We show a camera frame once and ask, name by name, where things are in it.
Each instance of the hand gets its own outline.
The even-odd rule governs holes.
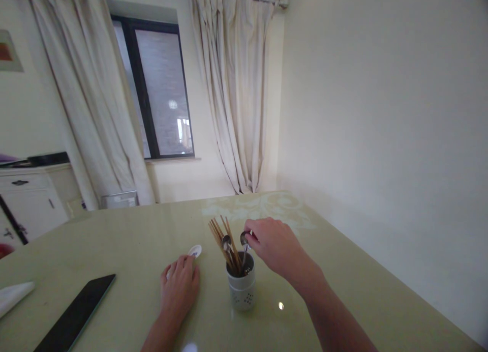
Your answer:
[[[249,245],[266,265],[283,278],[291,281],[297,272],[313,262],[303,250],[287,224],[271,217],[247,220],[244,231],[253,231],[255,239],[246,235]]]
[[[200,269],[196,266],[193,270],[194,259],[194,256],[182,255],[161,274],[160,317],[167,328],[179,330],[197,298]]]

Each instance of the framed picture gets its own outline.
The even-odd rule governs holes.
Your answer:
[[[0,30],[0,71],[24,71],[10,33],[6,30]]]

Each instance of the metal spoon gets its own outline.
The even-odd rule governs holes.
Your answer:
[[[231,246],[232,246],[232,240],[230,240],[230,236],[225,235],[222,238],[222,249],[224,249],[225,252],[229,253]]]
[[[246,234],[247,233],[249,233],[249,232],[248,231],[244,231],[240,235],[240,244],[244,247],[244,256],[242,257],[242,266],[243,267],[246,266],[246,254],[247,254],[248,250],[251,248],[249,246],[248,240],[246,239]]]

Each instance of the white wall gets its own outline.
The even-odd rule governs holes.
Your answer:
[[[0,71],[0,153],[22,158],[64,151],[14,0],[0,0],[0,29],[10,32],[24,68]]]
[[[234,190],[224,171],[213,133],[210,108],[206,89],[202,83],[193,29],[190,19],[188,0],[110,0],[110,5],[123,2],[127,12],[134,15],[140,5],[160,8],[173,8],[177,12],[180,31],[181,50],[185,69],[188,104],[192,120],[192,133],[195,156],[201,160],[155,161],[148,165],[158,202],[173,202],[233,195]],[[269,113],[267,151],[263,189],[276,188],[277,147],[281,98],[281,56],[283,53],[284,15],[279,13],[274,18],[270,35],[270,47],[273,48],[269,65],[269,83],[272,92],[268,96]]]
[[[290,0],[278,187],[488,347],[488,0]]]

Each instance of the wooden chopsticks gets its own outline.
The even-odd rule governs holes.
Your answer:
[[[210,228],[210,232],[212,233],[215,242],[217,243],[217,246],[222,251],[222,254],[224,255],[225,261],[229,265],[230,270],[234,275],[237,276],[240,275],[242,272],[242,259],[239,257],[239,253],[237,252],[237,248],[234,243],[234,237],[232,236],[232,233],[230,231],[229,220],[227,219],[227,217],[225,218],[225,221],[222,216],[220,216],[220,218],[224,225],[225,232],[231,240],[232,249],[230,249],[229,252],[226,252],[222,248],[222,239],[224,237],[224,233],[222,232],[222,229],[220,228],[219,223],[217,222],[215,217],[210,220],[210,222],[208,223],[208,227]]]

